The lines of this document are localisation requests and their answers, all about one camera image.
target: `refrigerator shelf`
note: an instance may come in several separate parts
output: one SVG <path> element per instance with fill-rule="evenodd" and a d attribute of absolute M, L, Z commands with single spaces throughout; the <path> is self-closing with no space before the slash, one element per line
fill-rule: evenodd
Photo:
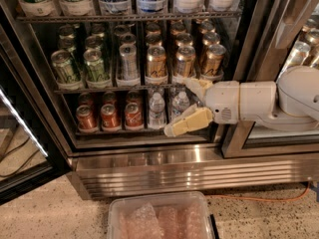
<path fill-rule="evenodd" d="M 131 14 L 108 16 L 60 16 L 60 17 L 25 17 L 17 16 L 23 23 L 76 23 L 76 22 L 121 22 L 121 21 L 148 21 L 148 20 L 176 20 L 176 19 L 206 19 L 206 18 L 239 18 L 241 11 L 225 12 L 197 12 L 191 14 L 165 13 L 165 14 Z"/>

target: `clear plastic tray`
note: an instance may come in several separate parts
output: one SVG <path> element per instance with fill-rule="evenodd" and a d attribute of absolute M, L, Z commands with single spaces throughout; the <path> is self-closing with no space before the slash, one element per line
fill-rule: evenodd
<path fill-rule="evenodd" d="M 163 228 L 163 234 L 168 230 L 170 232 L 173 228 L 173 232 L 181 233 L 184 236 L 182 238 L 191 238 L 191 232 L 196 233 L 196 238 L 201 239 L 213 239 L 214 234 L 212 230 L 211 221 L 209 218 L 209 211 L 204 195 L 200 192 L 182 192 L 182 193 L 170 193 L 149 195 L 141 197 L 129 197 L 119 200 L 115 200 L 110 205 L 109 219 L 108 219 L 108 239 L 128 238 L 127 234 L 130 234 L 128 228 L 130 227 L 130 219 L 135 212 L 142 206 L 152 206 L 156 214 L 156 218 L 153 217 L 153 225 L 151 229 L 156 229 L 159 225 L 160 229 Z M 169 216 L 169 220 L 159 219 L 160 213 L 163 214 L 165 208 L 169 208 L 175 214 L 175 219 L 170 220 L 172 215 Z M 148 223 L 152 223 L 150 219 L 146 223 L 141 220 L 141 225 L 144 228 L 140 228 L 138 231 L 144 231 L 150 229 Z M 171 236 L 164 236 L 161 239 L 175 238 Z"/>

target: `orange cable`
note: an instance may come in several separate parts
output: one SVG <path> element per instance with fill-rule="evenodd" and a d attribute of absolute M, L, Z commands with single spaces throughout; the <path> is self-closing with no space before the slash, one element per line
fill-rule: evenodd
<path fill-rule="evenodd" d="M 209 195 L 211 197 L 220 197 L 220 198 L 230 198 L 230 199 L 238 199 L 238 200 L 251 200 L 251 201 L 259 201 L 259 202 L 292 202 L 297 201 L 300 198 L 304 197 L 310 189 L 310 182 L 305 189 L 305 191 L 296 197 L 286 198 L 286 199 L 266 199 L 266 198 L 258 198 L 258 197 L 245 197 L 245 196 L 230 196 L 230 195 Z"/>

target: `bottle cap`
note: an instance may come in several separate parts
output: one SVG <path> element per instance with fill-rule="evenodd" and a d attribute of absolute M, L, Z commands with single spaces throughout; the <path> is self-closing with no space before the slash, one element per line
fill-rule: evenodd
<path fill-rule="evenodd" d="M 187 97 L 186 92 L 179 92 L 178 96 L 180 99 L 185 99 Z"/>

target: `black cable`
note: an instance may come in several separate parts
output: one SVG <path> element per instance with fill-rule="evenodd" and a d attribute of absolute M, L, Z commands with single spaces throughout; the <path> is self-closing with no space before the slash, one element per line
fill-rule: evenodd
<path fill-rule="evenodd" d="M 3 161 L 3 159 L 7 158 L 9 155 L 11 155 L 13 152 L 18 150 L 19 148 L 23 147 L 27 142 L 29 141 L 30 137 L 28 137 L 24 142 L 22 142 L 19 146 L 16 146 L 15 148 L 11 149 L 9 152 L 4 153 L 3 155 L 0 155 L 0 162 Z"/>
<path fill-rule="evenodd" d="M 38 153 L 40 150 L 37 149 L 36 151 L 34 151 L 29 157 L 28 159 L 17 169 L 15 170 L 14 172 L 11 172 L 9 174 L 0 174 L 0 177 L 1 178 L 7 178 L 7 177 L 11 177 L 15 174 L 17 174 L 24 166 L 26 166 L 30 161 L 31 159 L 36 155 L 36 153 Z"/>

